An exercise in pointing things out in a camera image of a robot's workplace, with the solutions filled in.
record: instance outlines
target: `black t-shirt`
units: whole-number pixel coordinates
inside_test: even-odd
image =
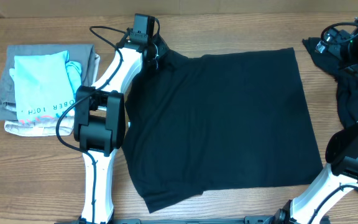
[[[322,164],[293,49],[187,58],[138,75],[122,146],[149,212],[204,190],[310,184]]]

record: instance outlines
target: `crumpled black fabric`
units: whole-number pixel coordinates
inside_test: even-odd
[[[327,53],[315,51],[320,38],[310,37],[302,40],[314,64],[324,72],[332,75],[338,83],[336,99],[339,120],[344,128],[348,128],[358,121],[358,78],[338,70],[339,60]]]
[[[138,74],[122,149],[149,212],[205,190],[310,184],[323,166],[293,49],[187,58]]]

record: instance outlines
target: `folded garment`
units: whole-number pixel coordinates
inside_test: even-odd
[[[81,63],[82,85],[90,86],[93,82],[95,69],[95,53],[93,44],[40,44],[40,45],[10,45],[7,48],[7,60],[0,81],[0,120],[17,120],[16,113],[4,111],[8,106],[15,106],[14,83],[9,75],[9,69],[14,67],[16,55],[50,55],[68,50],[70,59]]]
[[[94,71],[93,71],[93,74],[91,75],[92,81],[91,81],[90,85],[92,85],[96,81],[96,77],[98,76],[99,62],[100,62],[100,56],[98,54],[95,54],[94,55]],[[5,121],[5,120],[6,121],[17,121],[16,104],[15,103],[7,103],[7,102],[3,103],[0,100],[0,121]]]
[[[98,74],[99,68],[99,61],[100,56],[95,54],[96,60],[92,84],[96,81],[96,77]],[[16,105],[8,104],[6,108],[1,108],[3,113],[14,113],[16,117]],[[4,129],[5,131],[16,134],[18,136],[25,136],[25,137],[41,137],[41,136],[55,136],[56,135],[56,123],[57,120],[41,120],[36,123],[20,123],[18,121],[5,121]],[[70,135],[74,128],[74,118],[67,117],[62,120],[60,123],[59,133],[61,136]]]
[[[45,119],[41,122],[22,124],[18,121],[5,121],[5,131],[24,137],[41,137],[56,135],[57,119]],[[60,123],[59,134],[61,136],[70,135],[74,127],[74,117],[63,118]]]
[[[205,190],[310,184],[323,168],[293,49],[169,51],[126,101],[129,174],[150,212]]]
[[[59,118],[75,102],[81,64],[68,51],[53,55],[15,56],[9,70],[14,81],[17,119],[21,123]]]

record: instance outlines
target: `stack of folded clothes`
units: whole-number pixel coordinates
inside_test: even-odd
[[[80,85],[91,86],[100,56],[93,44],[10,45],[0,81],[0,120],[19,136],[53,136],[60,115],[74,103]],[[74,111],[60,135],[73,130]]]

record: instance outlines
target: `black cable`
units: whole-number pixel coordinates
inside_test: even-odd
[[[353,188],[353,189],[358,189],[358,187],[354,186],[354,185],[350,185],[350,184],[346,184],[346,185],[341,185],[339,186],[337,189],[333,190],[326,198],[324,198],[324,200],[318,205],[317,209],[314,211],[313,216],[310,218],[310,221],[308,222],[308,224],[311,224],[314,220],[314,218],[317,216],[318,212],[320,211],[321,207],[323,207],[323,205],[332,197],[334,196],[338,191],[340,190],[344,190],[345,188]]]
[[[358,27],[358,23],[356,22],[338,22],[336,24],[333,24],[333,25],[330,25],[330,26],[327,26],[327,28],[325,28],[322,33],[321,33],[321,41],[322,43],[326,44],[326,45],[339,45],[339,44],[345,44],[353,39],[355,39],[357,36],[358,36],[358,33],[356,35],[354,35],[353,37],[350,37],[346,40],[343,40],[343,41],[340,41],[340,42],[331,42],[331,41],[327,41],[324,39],[324,35],[327,31],[329,31],[330,29],[334,28],[334,27],[337,27],[337,26],[355,26],[355,27]]]
[[[274,220],[274,216],[272,216],[272,217],[268,217],[262,224],[269,224],[269,223],[271,223],[271,221],[273,221]]]
[[[157,29],[157,33],[155,34],[157,37],[160,35],[160,21],[159,21],[159,19],[157,19],[156,17],[154,18],[155,19],[155,21],[157,22],[157,24],[158,24],[158,29]]]
[[[114,49],[116,49],[116,51],[118,52],[119,56],[120,56],[120,60],[118,63],[117,68],[115,69],[115,71],[112,73],[112,75],[106,80],[106,82],[101,85],[101,87],[93,90],[90,94],[84,96],[83,98],[79,99],[78,101],[76,101],[75,103],[73,103],[70,107],[67,108],[67,110],[65,110],[63,112],[63,114],[59,117],[57,124],[56,124],[56,137],[57,139],[66,147],[69,147],[70,149],[74,149],[77,151],[80,151],[84,154],[86,154],[87,156],[89,156],[89,158],[92,160],[92,165],[93,165],[93,188],[92,188],[92,224],[94,224],[94,211],[95,211],[95,200],[94,200],[94,195],[95,195],[95,190],[96,190],[96,161],[94,160],[93,156],[85,150],[81,150],[78,147],[75,147],[71,144],[68,144],[67,142],[65,142],[62,137],[60,136],[59,133],[59,128],[60,128],[60,123],[62,122],[63,118],[67,115],[67,113],[69,111],[71,111],[78,103],[81,103],[82,101],[88,99],[90,96],[92,96],[93,94],[97,93],[98,91],[102,90],[106,85],[108,85],[111,81],[111,79],[115,76],[115,74],[118,72],[119,68],[121,67],[122,62],[124,61],[122,59],[122,53],[121,51],[110,41],[106,40],[104,37],[100,36],[99,34],[97,34],[95,31],[93,31],[93,29],[109,29],[109,30],[113,30],[113,31],[117,31],[117,32],[122,32],[124,34],[126,34],[126,32],[122,31],[122,30],[117,30],[111,27],[105,27],[105,26],[91,26],[89,28],[89,30],[96,36],[99,37],[101,40],[105,41],[106,43],[108,43],[111,47],[113,47]]]

